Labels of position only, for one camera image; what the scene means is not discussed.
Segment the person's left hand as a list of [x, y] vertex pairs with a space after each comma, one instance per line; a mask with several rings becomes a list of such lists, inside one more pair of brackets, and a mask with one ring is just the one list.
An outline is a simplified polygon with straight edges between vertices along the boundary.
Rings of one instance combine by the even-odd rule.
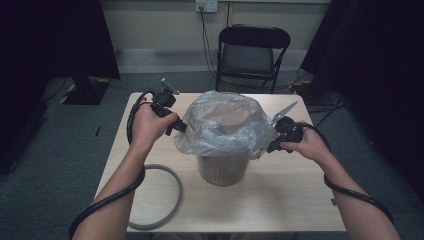
[[177, 113], [158, 117], [151, 106], [142, 100], [133, 120], [131, 146], [152, 146], [177, 118]]

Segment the ribbed translucent brown bin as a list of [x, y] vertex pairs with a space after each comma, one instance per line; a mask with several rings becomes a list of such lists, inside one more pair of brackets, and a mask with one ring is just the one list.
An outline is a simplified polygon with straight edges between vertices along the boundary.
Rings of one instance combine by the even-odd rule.
[[244, 177], [249, 161], [242, 131], [250, 116], [249, 107], [224, 105], [204, 117], [212, 124], [210, 130], [215, 150], [215, 153], [197, 157], [199, 174], [207, 183], [228, 187]]

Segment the black folding chair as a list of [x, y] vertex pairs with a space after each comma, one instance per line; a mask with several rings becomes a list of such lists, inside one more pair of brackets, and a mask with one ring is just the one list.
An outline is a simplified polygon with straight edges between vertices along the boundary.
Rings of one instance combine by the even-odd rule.
[[224, 28], [218, 37], [215, 89], [222, 77], [262, 80], [262, 87], [271, 82], [273, 93], [290, 35], [272, 26], [234, 24]]

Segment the black curtain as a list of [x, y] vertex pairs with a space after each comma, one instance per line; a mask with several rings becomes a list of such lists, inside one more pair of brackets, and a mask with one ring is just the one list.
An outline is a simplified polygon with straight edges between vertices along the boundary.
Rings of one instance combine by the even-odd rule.
[[424, 203], [424, 0], [330, 0], [301, 68], [347, 98]]
[[0, 173], [15, 168], [57, 77], [120, 78], [101, 0], [0, 0]]

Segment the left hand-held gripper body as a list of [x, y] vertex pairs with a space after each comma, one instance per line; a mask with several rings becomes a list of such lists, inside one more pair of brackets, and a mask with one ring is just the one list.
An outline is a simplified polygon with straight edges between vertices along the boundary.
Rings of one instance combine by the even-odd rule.
[[160, 80], [160, 84], [162, 91], [153, 95], [151, 108], [158, 117], [165, 117], [172, 113], [170, 108], [176, 102], [175, 96], [180, 92], [164, 78]]

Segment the clear plastic bag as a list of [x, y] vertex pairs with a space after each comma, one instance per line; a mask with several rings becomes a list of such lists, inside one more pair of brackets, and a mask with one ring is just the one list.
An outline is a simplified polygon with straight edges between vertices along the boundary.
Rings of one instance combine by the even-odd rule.
[[178, 151], [195, 156], [239, 155], [260, 158], [278, 136], [262, 106], [252, 97], [208, 91], [186, 110], [184, 133], [177, 133]]

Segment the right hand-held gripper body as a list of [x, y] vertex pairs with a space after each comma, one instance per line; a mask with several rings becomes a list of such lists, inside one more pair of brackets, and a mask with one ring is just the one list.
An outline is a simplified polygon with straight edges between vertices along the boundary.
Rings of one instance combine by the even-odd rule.
[[277, 131], [279, 136], [276, 138], [277, 141], [282, 142], [300, 142], [303, 139], [302, 126], [296, 123], [286, 114], [292, 110], [297, 104], [297, 101], [289, 104], [287, 107], [276, 113], [272, 118], [271, 124]]

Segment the white wall power outlet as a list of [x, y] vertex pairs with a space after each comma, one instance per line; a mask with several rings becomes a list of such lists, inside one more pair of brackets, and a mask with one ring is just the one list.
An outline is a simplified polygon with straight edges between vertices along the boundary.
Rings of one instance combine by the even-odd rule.
[[195, 10], [203, 13], [216, 13], [218, 11], [218, 0], [196, 0]]

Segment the person's right hand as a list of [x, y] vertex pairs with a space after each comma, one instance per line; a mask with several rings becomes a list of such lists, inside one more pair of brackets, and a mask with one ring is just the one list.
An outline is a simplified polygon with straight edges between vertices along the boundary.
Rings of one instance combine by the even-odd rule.
[[291, 150], [300, 153], [303, 157], [321, 164], [331, 155], [329, 149], [323, 142], [319, 134], [308, 127], [303, 127], [303, 139], [299, 143], [282, 142], [280, 147], [284, 150]]

